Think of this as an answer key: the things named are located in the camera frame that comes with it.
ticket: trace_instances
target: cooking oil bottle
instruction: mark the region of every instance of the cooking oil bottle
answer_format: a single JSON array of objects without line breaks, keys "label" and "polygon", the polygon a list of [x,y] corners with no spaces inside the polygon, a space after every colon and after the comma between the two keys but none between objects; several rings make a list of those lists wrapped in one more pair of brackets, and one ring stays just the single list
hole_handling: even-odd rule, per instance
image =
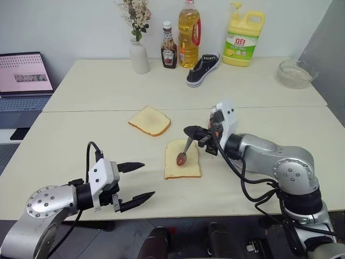
[{"label": "cooking oil bottle", "polygon": [[192,69],[199,61],[201,40],[200,14],[194,7],[194,0],[185,0],[185,7],[178,17],[178,29],[180,65]]}]

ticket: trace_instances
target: white vase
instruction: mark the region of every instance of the white vase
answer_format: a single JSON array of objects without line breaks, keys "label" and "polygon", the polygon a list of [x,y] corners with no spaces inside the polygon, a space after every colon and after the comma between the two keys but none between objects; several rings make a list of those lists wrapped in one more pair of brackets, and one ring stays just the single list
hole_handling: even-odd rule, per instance
[{"label": "white vase", "polygon": [[150,71],[150,66],[145,47],[140,44],[140,41],[136,42],[135,38],[131,39],[130,43],[129,53],[134,71],[138,74],[146,74]]}]

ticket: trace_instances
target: metal spoon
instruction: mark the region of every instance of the metal spoon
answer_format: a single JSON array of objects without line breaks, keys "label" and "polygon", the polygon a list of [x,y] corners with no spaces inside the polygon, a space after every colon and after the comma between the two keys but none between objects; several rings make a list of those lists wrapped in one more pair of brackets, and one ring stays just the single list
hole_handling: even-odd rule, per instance
[{"label": "metal spoon", "polygon": [[176,164],[178,166],[183,166],[186,163],[186,161],[187,161],[186,152],[187,152],[188,148],[190,147],[190,145],[192,144],[192,142],[193,142],[193,139],[188,137],[187,143],[185,144],[185,147],[184,147],[184,151],[182,153],[178,154],[178,156],[176,158]]}]

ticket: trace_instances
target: sneaker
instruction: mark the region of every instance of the sneaker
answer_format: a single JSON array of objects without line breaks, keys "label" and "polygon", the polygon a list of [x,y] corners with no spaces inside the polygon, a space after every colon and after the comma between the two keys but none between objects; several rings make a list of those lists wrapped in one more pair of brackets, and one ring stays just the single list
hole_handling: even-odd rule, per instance
[{"label": "sneaker", "polygon": [[187,85],[190,87],[199,86],[208,73],[219,66],[219,53],[206,54],[201,57],[194,69],[189,70]]}]

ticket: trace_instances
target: sauce bottle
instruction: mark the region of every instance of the sauce bottle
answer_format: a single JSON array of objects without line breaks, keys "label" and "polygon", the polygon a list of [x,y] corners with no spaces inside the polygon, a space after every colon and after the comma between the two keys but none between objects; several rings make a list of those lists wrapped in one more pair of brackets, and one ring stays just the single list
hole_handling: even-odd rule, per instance
[{"label": "sauce bottle", "polygon": [[174,69],[177,63],[177,46],[171,34],[171,22],[163,22],[164,40],[161,45],[163,66]]}]

